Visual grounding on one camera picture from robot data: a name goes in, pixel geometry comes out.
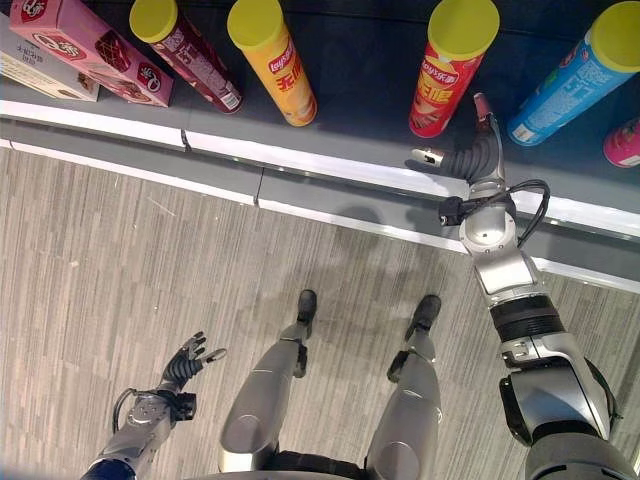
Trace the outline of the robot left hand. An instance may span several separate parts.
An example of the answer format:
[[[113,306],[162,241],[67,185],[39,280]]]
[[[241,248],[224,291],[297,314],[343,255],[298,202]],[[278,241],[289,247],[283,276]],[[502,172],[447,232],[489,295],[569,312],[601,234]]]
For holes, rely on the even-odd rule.
[[[180,393],[200,371],[226,356],[226,348],[206,352],[206,340],[202,331],[186,340],[165,366],[158,385],[160,390]]]

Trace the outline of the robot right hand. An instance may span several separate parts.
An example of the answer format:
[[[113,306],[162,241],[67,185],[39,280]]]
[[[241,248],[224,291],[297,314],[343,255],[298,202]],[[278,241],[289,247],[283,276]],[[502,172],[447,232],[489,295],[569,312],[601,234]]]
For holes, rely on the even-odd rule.
[[[505,187],[504,154],[496,115],[484,93],[473,96],[476,136],[469,148],[445,151],[432,147],[414,148],[405,166],[411,170],[464,180],[469,186],[493,182]]]

